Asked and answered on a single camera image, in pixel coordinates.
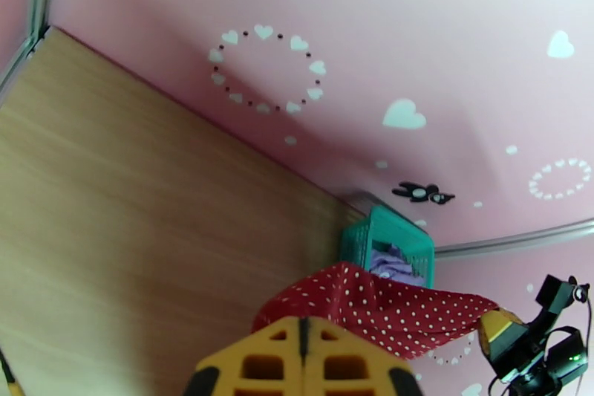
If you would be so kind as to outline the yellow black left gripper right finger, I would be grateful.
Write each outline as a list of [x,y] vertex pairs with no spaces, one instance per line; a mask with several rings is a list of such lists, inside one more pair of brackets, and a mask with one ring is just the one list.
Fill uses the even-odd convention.
[[422,395],[404,360],[320,318],[304,318],[305,395]]

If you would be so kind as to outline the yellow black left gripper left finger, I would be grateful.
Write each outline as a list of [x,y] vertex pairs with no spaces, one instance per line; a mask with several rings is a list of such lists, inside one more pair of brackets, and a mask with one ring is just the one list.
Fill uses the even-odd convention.
[[184,395],[302,395],[304,319],[285,317],[202,359]]

